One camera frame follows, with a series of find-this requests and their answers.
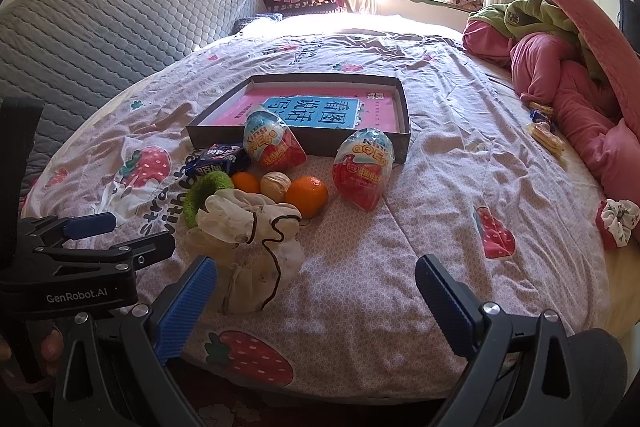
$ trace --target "green fuzzy ring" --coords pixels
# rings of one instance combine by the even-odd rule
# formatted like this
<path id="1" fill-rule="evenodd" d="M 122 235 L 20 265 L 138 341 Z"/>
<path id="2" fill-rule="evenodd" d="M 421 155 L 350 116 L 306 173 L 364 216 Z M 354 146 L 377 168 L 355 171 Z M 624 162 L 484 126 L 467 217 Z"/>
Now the green fuzzy ring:
<path id="1" fill-rule="evenodd" d="M 189 193 L 184 198 L 182 215 L 189 229 L 198 225 L 198 210 L 200 210 L 209 196 L 215 194 L 221 188 L 236 188 L 231 178 L 223 171 L 213 171 L 195 182 Z"/>

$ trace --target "green blanket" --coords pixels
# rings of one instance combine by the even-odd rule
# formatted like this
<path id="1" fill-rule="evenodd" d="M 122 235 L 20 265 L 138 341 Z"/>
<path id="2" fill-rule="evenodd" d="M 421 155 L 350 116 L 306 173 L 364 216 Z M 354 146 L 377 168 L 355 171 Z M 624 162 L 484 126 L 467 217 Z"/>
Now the green blanket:
<path id="1" fill-rule="evenodd" d="M 539 32 L 558 36 L 581 52 L 591 78 L 609 82 L 578 28 L 552 0 L 517 0 L 509 4 L 493 4 L 472 13 L 469 20 L 486 22 L 508 39 L 515 38 L 517 41 Z"/>

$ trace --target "beige organza scrunchie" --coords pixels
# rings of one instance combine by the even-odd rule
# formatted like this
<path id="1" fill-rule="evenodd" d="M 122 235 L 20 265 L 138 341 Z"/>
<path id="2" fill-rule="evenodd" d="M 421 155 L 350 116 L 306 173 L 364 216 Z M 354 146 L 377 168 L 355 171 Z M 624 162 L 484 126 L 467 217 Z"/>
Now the beige organza scrunchie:
<path id="1" fill-rule="evenodd" d="M 210 304 L 223 314 L 261 311 L 302 266 L 304 254 L 296 238 L 300 211 L 236 188 L 218 190 L 205 207 L 207 211 L 198 211 L 198 226 L 187 233 L 186 246 L 190 254 L 216 262 L 218 282 Z M 258 245 L 262 254 L 240 262 L 242 244 Z"/>

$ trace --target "tangerine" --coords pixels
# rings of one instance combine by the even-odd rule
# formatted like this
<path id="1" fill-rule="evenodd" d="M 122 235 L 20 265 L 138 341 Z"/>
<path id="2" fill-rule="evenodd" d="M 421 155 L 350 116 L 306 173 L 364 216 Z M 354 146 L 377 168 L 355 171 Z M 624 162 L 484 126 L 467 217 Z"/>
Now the tangerine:
<path id="1" fill-rule="evenodd" d="M 316 216 L 329 199 L 326 185 L 313 176 L 303 176 L 291 182 L 284 196 L 285 203 L 295 206 L 303 219 Z"/>
<path id="2" fill-rule="evenodd" d="M 236 172 L 231 176 L 234 186 L 247 194 L 260 194 L 260 181 L 250 172 Z"/>

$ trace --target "screw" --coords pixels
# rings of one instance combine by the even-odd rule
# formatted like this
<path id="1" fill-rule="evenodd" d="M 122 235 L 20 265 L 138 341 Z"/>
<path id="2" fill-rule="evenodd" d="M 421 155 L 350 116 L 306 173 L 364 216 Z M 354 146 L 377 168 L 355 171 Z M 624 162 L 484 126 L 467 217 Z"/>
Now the screw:
<path id="1" fill-rule="evenodd" d="M 138 304 L 131 310 L 131 315 L 134 317 L 144 317 L 149 312 L 149 306 L 146 304 Z"/>
<path id="2" fill-rule="evenodd" d="M 482 305 L 482 309 L 487 315 L 497 315 L 498 313 L 500 313 L 500 306 L 498 306 L 498 304 L 496 304 L 495 302 L 484 303 L 484 305 Z"/>
<path id="3" fill-rule="evenodd" d="M 89 314 L 87 312 L 80 312 L 78 315 L 76 315 L 76 324 L 84 324 L 88 318 Z"/>
<path id="4" fill-rule="evenodd" d="M 558 322 L 558 314 L 553 310 L 545 310 L 543 315 L 549 322 Z"/>

